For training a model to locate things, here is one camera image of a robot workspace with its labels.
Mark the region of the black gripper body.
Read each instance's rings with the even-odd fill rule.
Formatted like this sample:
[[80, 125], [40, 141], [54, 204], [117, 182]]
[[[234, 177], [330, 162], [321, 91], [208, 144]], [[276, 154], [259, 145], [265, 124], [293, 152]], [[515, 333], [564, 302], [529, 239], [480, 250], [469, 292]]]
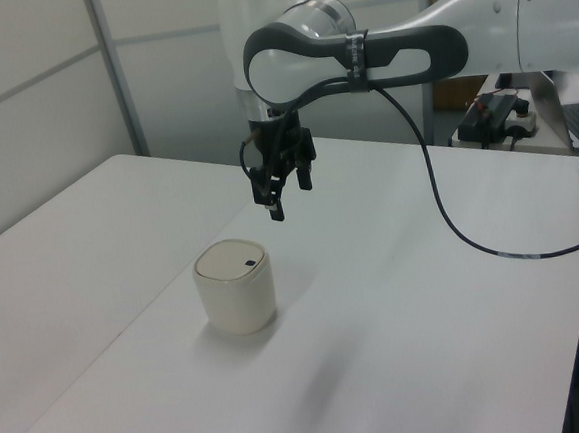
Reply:
[[272, 121], [248, 121], [250, 131], [260, 131], [254, 139], [255, 147], [262, 157], [260, 166], [251, 171], [267, 173], [272, 156], [275, 156], [272, 176], [288, 176], [295, 168], [293, 147], [300, 140], [301, 126], [298, 111], [291, 111]]

